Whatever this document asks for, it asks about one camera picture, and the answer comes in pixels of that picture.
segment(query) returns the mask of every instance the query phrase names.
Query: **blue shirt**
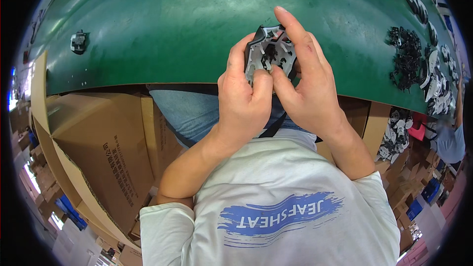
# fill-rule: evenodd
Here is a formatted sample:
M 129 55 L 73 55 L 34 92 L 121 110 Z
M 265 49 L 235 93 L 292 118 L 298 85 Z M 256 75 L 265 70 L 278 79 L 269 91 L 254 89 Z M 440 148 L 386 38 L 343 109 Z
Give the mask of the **blue shirt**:
M 453 164 L 461 161 L 465 156 L 463 123 L 456 130 L 442 125 L 437 129 L 437 134 L 437 138 L 431 141 L 430 147 L 445 163 Z

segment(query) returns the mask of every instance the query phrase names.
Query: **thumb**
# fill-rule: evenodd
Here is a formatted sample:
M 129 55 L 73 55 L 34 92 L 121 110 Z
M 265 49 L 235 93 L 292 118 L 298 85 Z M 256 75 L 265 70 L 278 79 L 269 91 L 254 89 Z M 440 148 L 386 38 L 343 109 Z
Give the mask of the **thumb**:
M 275 64 L 271 64 L 271 76 L 273 79 L 274 91 L 283 104 L 291 103 L 296 99 L 296 90 L 286 74 Z
M 272 77 L 266 70 L 258 69 L 253 73 L 253 98 L 272 99 Z

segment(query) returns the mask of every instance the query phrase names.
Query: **jeans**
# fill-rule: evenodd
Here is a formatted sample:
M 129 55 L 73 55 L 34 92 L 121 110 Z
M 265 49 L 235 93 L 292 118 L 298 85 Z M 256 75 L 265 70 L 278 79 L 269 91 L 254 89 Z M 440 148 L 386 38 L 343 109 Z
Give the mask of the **jeans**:
M 194 143 L 203 139 L 219 121 L 219 98 L 217 96 L 174 90 L 151 90 L 150 95 L 176 132 Z M 281 102 L 274 95 L 271 116 L 265 128 L 272 125 L 283 114 L 284 109 Z M 286 116 L 281 128 L 310 133 L 298 127 L 289 116 Z

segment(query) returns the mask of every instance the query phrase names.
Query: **worker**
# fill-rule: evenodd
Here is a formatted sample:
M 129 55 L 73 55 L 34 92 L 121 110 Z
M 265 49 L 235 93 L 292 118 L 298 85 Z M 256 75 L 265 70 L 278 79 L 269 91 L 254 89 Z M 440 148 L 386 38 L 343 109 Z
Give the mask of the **worker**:
M 251 88 L 244 51 L 253 33 L 230 50 L 217 104 L 200 93 L 150 91 L 195 144 L 165 170 L 157 205 L 140 210 L 143 265 L 396 264 L 399 228 L 374 161 L 339 107 L 332 68 L 291 13 L 274 14 L 295 46 L 296 88 L 278 66 L 256 70 Z M 292 123 L 257 138 L 278 119 L 273 90 Z M 316 136 L 337 167 L 316 153 Z
M 463 103 L 462 103 L 462 73 L 456 85 L 455 124 L 439 119 L 437 122 L 428 123 L 425 131 L 425 141 L 445 163 L 455 164 L 465 156 L 465 138 L 463 134 Z

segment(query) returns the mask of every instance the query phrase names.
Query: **sleeve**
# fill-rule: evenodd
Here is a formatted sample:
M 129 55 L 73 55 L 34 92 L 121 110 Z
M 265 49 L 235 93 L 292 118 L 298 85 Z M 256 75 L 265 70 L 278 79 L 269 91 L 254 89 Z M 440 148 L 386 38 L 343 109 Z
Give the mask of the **sleeve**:
M 192 240 L 194 219 L 194 211 L 181 203 L 142 208 L 139 221 L 143 265 L 181 265 L 183 249 Z
M 379 224 L 384 229 L 383 232 L 380 232 L 380 240 L 386 243 L 385 248 L 390 249 L 389 254 L 392 255 L 394 260 L 397 260 L 399 257 L 401 232 L 397 227 L 396 218 L 389 205 L 379 171 L 364 178 L 354 180 L 353 185 L 358 189 Z

